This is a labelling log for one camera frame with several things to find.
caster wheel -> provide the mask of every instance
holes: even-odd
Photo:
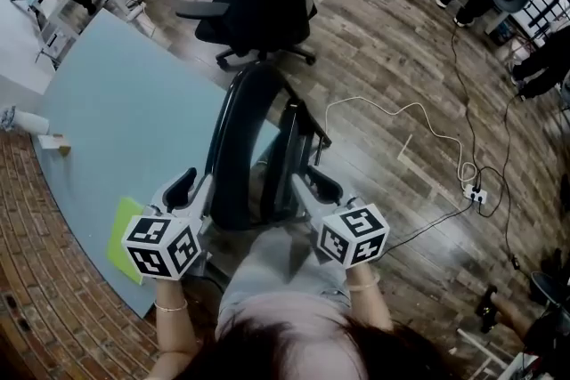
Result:
[[[218,59],[217,65],[222,70],[227,70],[230,67],[230,65],[228,64],[228,61],[226,59]]]

red brick floor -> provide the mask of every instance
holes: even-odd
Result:
[[[12,364],[38,379],[145,378],[159,354],[152,316],[138,318],[86,257],[27,135],[0,133],[0,191],[0,336],[20,356]],[[200,300],[190,307],[205,313]],[[212,319],[201,320],[204,334]]]

green paper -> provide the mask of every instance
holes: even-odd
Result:
[[[118,203],[115,222],[107,245],[107,258],[120,271],[124,272],[132,281],[141,285],[143,276],[136,270],[133,262],[128,257],[125,249],[121,245],[121,239],[131,218],[135,215],[142,215],[144,207],[139,205],[132,198],[122,198]]]

chair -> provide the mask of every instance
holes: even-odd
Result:
[[[253,149],[259,130],[278,93],[289,100],[281,114],[279,133],[267,153],[263,190],[255,218],[249,209],[249,176]],[[249,65],[232,81],[210,143],[204,175],[211,174],[215,190],[209,215],[222,230],[251,230],[297,218],[298,203],[291,176],[299,174],[316,186],[323,201],[337,201],[342,195],[338,184],[323,177],[309,165],[316,147],[315,165],[322,148],[331,141],[309,113],[305,103],[285,77],[265,62]]]
[[[199,40],[230,46],[216,56],[226,69],[228,56],[243,57],[252,50],[259,51],[262,61],[267,53],[285,50],[313,65],[315,55],[297,45],[309,36],[309,20],[316,13],[313,0],[214,0],[187,2],[176,15],[199,20]]]

light blue tabletop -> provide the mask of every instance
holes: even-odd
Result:
[[[154,301],[106,257],[121,197],[141,204],[191,166],[203,173],[225,91],[132,26],[101,10],[59,67],[38,114],[71,146],[35,149],[45,179],[91,261],[140,316]],[[277,129],[265,122],[255,157]]]

